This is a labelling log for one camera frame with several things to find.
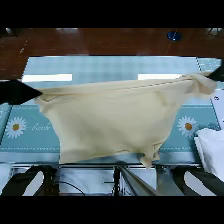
blue table surface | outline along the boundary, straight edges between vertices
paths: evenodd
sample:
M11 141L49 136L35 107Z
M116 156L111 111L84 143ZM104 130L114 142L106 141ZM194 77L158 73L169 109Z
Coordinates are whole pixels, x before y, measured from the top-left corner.
M158 57L158 56L59 56L59 57L31 57L29 58L25 71L25 75L50 75L50 74L72 74L72 81L60 82L29 82L27 85L33 88L50 88L55 86L75 85L91 82L107 82L119 80L136 80L138 74L190 74L200 71L215 70L220 65L219 59L200 59L195 57ZM24 103L21 107L33 106L37 107L33 100ZM203 109L207 111L207 116L214 121L215 128L218 124L215 121L215 112L210 100L190 99L182 108L179 118L182 114L189 111L191 107L193 112L187 112L187 116L197 117L198 111ZM16 106L12 107L11 117L13 113L18 113ZM165 142L165 146L160 151L160 160L155 161L156 164L198 164L200 159L195 151L191 150L167 150L172 147L172 139ZM58 163L59 152L20 152L7 151L4 149L12 148L12 141L3 136L0 149L0 162L17 162L17 163ZM110 164L123 162L128 164L140 164L139 154L122 154L109 157L97 158L88 161L81 161L82 164Z

crumpled white fabric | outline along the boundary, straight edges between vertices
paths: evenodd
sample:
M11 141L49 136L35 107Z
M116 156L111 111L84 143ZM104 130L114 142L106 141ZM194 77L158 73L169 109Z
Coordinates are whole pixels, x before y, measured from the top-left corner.
M224 181L224 130L204 128L197 134L194 140L204 170Z
M60 163L130 152L149 167L181 105L215 90L208 74L39 89L35 101L59 137Z

brown floor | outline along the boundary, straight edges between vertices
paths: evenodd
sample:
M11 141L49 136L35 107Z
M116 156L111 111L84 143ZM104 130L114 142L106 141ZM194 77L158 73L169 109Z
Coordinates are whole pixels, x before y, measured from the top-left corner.
M167 32L183 38L171 42ZM21 78L29 56L158 55L224 58L223 35L206 28L24 28L0 38L0 79Z

black cable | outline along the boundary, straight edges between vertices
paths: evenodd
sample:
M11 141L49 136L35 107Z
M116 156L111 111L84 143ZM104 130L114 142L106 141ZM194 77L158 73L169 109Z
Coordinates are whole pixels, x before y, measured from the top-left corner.
M67 183L67 182L64 182L64 181L54 182L54 184L60 184L60 183L61 183L61 184L68 184L68 185L74 187L75 189L77 189L78 191L82 192L83 196L86 196L86 195L83 193L83 191L81 191L79 188L77 188L76 186L74 186L74 185L72 185L72 184L70 184L70 183Z

daisy print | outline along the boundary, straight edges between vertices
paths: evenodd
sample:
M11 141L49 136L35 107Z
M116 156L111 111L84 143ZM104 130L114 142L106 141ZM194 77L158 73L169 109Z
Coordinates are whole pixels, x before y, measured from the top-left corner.
M194 118L185 116L179 119L177 127L178 130L182 132L182 135L185 135L185 137L192 137L198 125Z
M8 138L17 138L26 130L26 121L22 117L14 117L6 126L6 135Z

